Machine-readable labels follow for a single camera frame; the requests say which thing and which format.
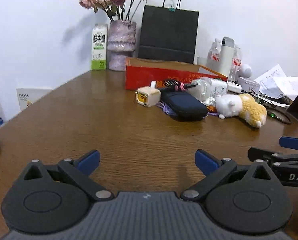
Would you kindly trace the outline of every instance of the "gray textured surface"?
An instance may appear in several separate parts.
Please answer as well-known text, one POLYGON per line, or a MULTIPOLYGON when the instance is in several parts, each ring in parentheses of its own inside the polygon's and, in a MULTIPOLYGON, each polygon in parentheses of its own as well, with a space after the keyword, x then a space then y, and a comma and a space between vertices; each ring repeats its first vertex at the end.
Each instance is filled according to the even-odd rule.
POLYGON ((121 192, 94 204, 76 226, 44 236, 12 231, 4 240, 291 240, 283 232, 242 236, 214 225, 200 205, 179 200, 174 192, 121 192))

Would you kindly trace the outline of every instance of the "black pouch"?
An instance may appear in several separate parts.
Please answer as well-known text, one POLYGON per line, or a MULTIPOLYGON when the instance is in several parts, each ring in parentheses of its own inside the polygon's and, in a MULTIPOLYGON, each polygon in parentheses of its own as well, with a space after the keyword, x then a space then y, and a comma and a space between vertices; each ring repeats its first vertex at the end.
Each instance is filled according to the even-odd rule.
POLYGON ((163 92, 161 101, 182 120, 198 121, 207 115, 207 107, 187 92, 163 92))

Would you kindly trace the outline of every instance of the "vase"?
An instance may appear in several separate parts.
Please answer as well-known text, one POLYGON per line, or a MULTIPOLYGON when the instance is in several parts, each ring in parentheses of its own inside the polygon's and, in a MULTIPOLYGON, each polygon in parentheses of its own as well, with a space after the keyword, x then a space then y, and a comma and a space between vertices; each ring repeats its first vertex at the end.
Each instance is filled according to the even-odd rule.
POLYGON ((117 20, 110 23, 108 47, 111 51, 109 69, 126 70, 126 60, 136 49, 136 23, 117 20))
POLYGON ((110 53, 110 61, 109 61, 109 69, 115 71, 125 71, 127 58, 132 56, 132 52, 111 52, 110 53))
POLYGON ((136 49, 136 23, 117 20, 110 22, 108 50, 114 52, 136 49))

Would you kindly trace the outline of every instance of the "white thermos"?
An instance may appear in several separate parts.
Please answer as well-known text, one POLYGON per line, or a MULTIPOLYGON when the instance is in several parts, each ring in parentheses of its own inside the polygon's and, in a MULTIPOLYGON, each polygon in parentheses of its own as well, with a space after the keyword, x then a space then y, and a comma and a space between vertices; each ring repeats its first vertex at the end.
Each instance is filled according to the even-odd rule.
POLYGON ((234 54, 234 40, 229 37, 223 37, 219 57, 218 71, 220 74, 229 76, 234 54))

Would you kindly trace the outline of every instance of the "wooden table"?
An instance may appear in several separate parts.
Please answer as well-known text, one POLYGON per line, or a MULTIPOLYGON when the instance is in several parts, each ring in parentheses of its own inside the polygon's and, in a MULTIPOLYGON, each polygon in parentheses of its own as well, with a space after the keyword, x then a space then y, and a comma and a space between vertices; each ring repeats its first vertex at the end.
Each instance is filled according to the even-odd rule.
MULTIPOLYGON (((200 122, 177 122, 157 107, 134 102, 124 90, 124 73, 90 71, 52 91, 0 129, 0 205, 22 169, 32 159, 56 164, 91 149, 101 153, 92 179, 117 193, 176 191, 203 178, 194 164, 201 148, 217 158, 250 163, 247 150, 279 147, 280 136, 298 137, 298 122, 284 125, 272 118, 253 130, 238 118, 208 116, 200 122)), ((294 203, 287 227, 298 239, 298 188, 287 188, 294 203)), ((0 237, 8 228, 0 211, 0 237)))

